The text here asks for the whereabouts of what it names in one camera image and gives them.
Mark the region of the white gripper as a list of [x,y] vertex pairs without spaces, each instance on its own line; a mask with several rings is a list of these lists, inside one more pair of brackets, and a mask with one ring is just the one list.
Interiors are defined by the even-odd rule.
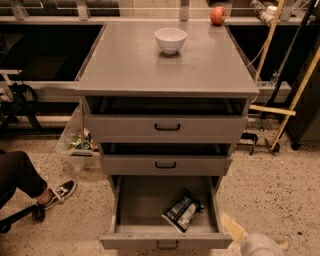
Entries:
[[246,229],[228,214],[221,215],[221,223],[233,241],[241,244],[242,256],[284,256],[282,249],[273,239],[260,233],[247,235]]

